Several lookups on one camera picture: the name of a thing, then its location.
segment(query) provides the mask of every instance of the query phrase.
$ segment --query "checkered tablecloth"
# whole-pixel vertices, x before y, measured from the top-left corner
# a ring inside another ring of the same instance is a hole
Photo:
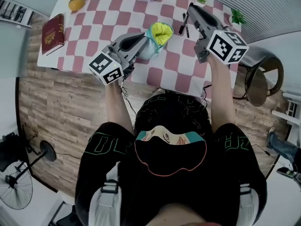
[[[200,97],[203,86],[211,84],[208,63],[200,64],[194,51],[199,32],[188,24],[179,35],[190,2],[195,0],[86,0],[85,6],[70,15],[65,25],[65,45],[60,49],[57,68],[60,70],[90,73],[91,57],[117,37],[128,32],[144,32],[154,22],[171,25],[174,35],[159,54],[151,60],[137,59],[135,70],[128,78],[132,82],[149,84],[164,89]],[[204,7],[217,16],[224,25],[229,24],[230,8],[220,2],[207,0]],[[231,85],[235,84],[238,65],[230,68]],[[211,97],[210,88],[207,98]]]

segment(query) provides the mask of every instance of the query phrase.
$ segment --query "wooden floor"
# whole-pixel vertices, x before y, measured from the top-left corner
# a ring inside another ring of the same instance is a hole
[[[21,124],[26,123],[27,137],[37,133],[39,136],[31,145],[39,150],[41,140],[52,144],[57,153],[69,153],[81,157],[89,137],[107,121],[104,86],[90,74],[70,73],[37,67],[41,41],[41,28],[45,22],[34,16],[31,42],[28,47],[26,75],[20,79],[19,107]],[[242,93],[244,72],[238,73],[235,93]],[[138,111],[143,102],[157,89],[151,86],[125,83],[129,100]],[[276,127],[280,138],[287,132],[287,124],[273,116],[270,111],[284,112],[287,104],[281,93],[268,97],[264,106],[253,107],[247,101],[235,101],[237,125],[249,137],[252,145],[266,148],[265,138],[271,126]],[[132,121],[135,114],[129,109]],[[274,159],[254,146],[260,168],[268,173]],[[36,156],[31,153],[30,161]],[[57,190],[74,195],[79,159],[69,155],[57,155],[55,162],[41,160],[33,167],[33,173]]]

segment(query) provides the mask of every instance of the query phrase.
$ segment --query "book cover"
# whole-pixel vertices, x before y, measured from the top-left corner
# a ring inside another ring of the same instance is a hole
[[[58,14],[43,25],[42,54],[49,55],[64,45],[64,15]]]

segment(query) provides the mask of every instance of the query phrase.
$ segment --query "fan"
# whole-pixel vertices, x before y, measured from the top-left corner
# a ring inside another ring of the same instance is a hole
[[[54,148],[47,141],[41,141],[42,155],[28,167],[24,162],[10,164],[4,172],[0,172],[0,198],[10,208],[21,210],[27,207],[32,199],[32,178],[29,169],[41,158],[49,161],[56,160]]]

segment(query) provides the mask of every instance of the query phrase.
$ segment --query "sleeve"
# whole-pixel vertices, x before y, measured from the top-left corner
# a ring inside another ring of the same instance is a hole
[[[248,137],[234,124],[222,125],[214,134],[215,144],[221,152],[222,168],[227,179],[250,184],[259,197],[259,218],[266,200],[267,184]]]
[[[134,152],[135,137],[113,122],[102,124],[91,136],[80,161],[75,190],[75,207],[82,224],[87,225],[93,194],[103,186],[107,173]]]

